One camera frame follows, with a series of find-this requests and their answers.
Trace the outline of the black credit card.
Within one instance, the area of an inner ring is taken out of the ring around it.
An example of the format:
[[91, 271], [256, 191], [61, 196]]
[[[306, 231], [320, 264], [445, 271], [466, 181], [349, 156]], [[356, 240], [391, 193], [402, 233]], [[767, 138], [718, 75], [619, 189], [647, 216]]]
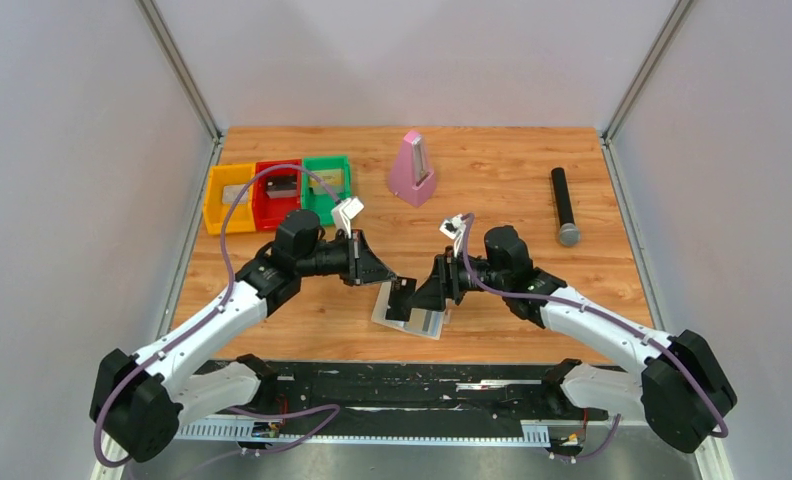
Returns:
[[390, 283], [385, 309], [386, 320], [397, 322], [410, 320], [412, 297], [416, 290], [416, 282], [417, 280], [414, 278], [396, 277]]

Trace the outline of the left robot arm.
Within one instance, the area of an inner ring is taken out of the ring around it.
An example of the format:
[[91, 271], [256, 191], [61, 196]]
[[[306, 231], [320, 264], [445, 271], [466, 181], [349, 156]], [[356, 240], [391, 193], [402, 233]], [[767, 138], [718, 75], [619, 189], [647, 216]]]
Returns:
[[157, 456], [178, 429], [205, 416], [246, 405], [270, 411], [278, 386], [259, 358], [244, 355], [218, 371], [199, 373], [210, 357], [275, 313], [300, 292], [304, 278], [336, 275], [349, 287], [395, 279], [359, 229], [325, 240], [319, 216], [289, 213], [273, 241], [229, 277], [198, 314], [132, 354], [114, 349], [96, 375], [89, 416], [97, 461], [117, 468]]

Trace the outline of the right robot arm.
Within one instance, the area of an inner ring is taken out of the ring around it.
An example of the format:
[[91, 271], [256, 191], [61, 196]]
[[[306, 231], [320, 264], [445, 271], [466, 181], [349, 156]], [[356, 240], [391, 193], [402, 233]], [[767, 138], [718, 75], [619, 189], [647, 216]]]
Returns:
[[453, 243], [435, 257], [411, 306], [443, 311], [469, 292], [486, 292], [500, 297], [513, 316], [573, 338], [615, 364], [605, 369], [566, 359], [556, 365], [542, 392], [545, 408], [556, 417], [596, 409], [642, 419], [684, 453], [708, 438], [728, 436], [725, 417], [737, 395], [703, 336], [647, 327], [589, 300], [536, 267], [511, 225], [488, 230], [484, 256], [474, 257], [467, 251], [472, 223], [470, 214], [442, 222], [441, 232]]

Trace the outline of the gold card stack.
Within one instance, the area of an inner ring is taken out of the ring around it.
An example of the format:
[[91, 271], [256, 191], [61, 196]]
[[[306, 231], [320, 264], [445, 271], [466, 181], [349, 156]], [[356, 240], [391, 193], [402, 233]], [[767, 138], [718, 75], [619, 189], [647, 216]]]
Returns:
[[312, 180], [310, 188], [315, 195], [327, 195], [328, 190], [325, 186], [333, 191], [335, 194], [340, 194], [345, 190], [345, 176], [344, 170], [341, 168], [316, 170], [316, 176], [321, 179], [321, 182]]

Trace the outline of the black card stack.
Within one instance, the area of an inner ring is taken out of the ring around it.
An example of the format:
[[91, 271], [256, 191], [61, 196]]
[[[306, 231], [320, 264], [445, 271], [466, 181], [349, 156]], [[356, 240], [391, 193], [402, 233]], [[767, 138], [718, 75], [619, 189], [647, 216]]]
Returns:
[[292, 176], [271, 177], [266, 181], [265, 192], [270, 199], [294, 198], [298, 191], [298, 182]]

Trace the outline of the silver card stack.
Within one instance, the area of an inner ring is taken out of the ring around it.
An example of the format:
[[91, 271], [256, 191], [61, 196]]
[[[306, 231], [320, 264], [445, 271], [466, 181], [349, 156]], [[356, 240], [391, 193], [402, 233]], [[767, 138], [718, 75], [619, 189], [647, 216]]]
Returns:
[[236, 200], [246, 202], [249, 197], [249, 187], [244, 184], [229, 184], [222, 189], [221, 201], [225, 205], [231, 205]]

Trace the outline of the pink metronome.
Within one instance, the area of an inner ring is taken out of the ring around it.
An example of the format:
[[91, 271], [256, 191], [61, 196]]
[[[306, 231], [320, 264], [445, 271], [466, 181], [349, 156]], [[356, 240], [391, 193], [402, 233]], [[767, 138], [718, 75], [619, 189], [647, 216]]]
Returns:
[[416, 208], [435, 193], [437, 176], [420, 132], [410, 130], [403, 137], [388, 176], [388, 188], [394, 196]]

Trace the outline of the green plastic bin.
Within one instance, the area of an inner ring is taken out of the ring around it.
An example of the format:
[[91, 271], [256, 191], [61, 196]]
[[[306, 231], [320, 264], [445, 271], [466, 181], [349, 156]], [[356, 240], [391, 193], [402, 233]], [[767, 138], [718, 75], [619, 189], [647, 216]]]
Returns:
[[321, 182], [321, 179], [314, 174], [318, 177], [318, 179], [315, 179], [307, 173], [302, 177], [301, 207], [316, 213], [323, 226], [332, 226], [334, 222], [331, 217], [331, 209], [338, 202], [351, 195], [352, 176], [349, 158], [346, 155], [304, 157], [302, 166], [313, 174], [316, 170], [334, 168], [341, 168], [344, 170], [345, 190], [340, 194], [335, 194], [328, 186], [325, 186], [328, 190], [327, 195], [315, 195], [310, 188], [310, 183], [312, 180]]

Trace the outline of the red plastic bin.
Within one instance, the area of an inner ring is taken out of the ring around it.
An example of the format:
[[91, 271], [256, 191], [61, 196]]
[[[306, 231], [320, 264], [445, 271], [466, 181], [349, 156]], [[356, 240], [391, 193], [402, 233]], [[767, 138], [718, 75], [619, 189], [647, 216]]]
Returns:
[[299, 170], [281, 168], [255, 182], [251, 210], [257, 231], [275, 230], [288, 213], [301, 206], [301, 176]]

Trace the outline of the black silver microphone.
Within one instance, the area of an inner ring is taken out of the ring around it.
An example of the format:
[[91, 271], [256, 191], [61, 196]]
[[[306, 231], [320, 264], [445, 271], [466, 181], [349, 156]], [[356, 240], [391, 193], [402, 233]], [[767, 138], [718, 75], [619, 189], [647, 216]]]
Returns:
[[559, 242], [565, 247], [573, 247], [580, 242], [581, 233], [575, 223], [566, 172], [562, 167], [556, 167], [550, 176], [559, 222]]

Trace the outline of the yellow plastic bin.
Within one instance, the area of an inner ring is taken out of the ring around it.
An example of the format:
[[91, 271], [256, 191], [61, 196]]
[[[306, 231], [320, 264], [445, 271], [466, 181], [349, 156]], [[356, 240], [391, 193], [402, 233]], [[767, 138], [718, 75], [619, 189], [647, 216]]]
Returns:
[[210, 169], [202, 213], [206, 231], [219, 235], [230, 207], [242, 193], [226, 227], [227, 234], [254, 232], [253, 187], [244, 187], [255, 175], [254, 163], [216, 165]]

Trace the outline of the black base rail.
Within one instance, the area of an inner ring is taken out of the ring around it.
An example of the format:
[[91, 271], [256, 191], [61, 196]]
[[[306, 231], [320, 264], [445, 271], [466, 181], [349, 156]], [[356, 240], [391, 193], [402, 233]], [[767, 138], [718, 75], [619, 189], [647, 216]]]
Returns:
[[[238, 358], [261, 381], [250, 411], [273, 414], [282, 405], [307, 409], [336, 404], [341, 411], [330, 432], [336, 435], [510, 438], [522, 420], [603, 420], [605, 395], [578, 402], [569, 388], [577, 359], [548, 365], [448, 365], [274, 362], [247, 354]], [[183, 403], [162, 393], [158, 382], [141, 373], [104, 407], [110, 392], [135, 362], [112, 352], [100, 364], [90, 415], [103, 418], [112, 437], [134, 446], [143, 462], [155, 456], [183, 426]], [[647, 424], [673, 448], [691, 453], [718, 428], [736, 398], [725, 377], [706, 374], [691, 386], [664, 359], [644, 371], [637, 396]], [[145, 446], [136, 445], [147, 428]]]

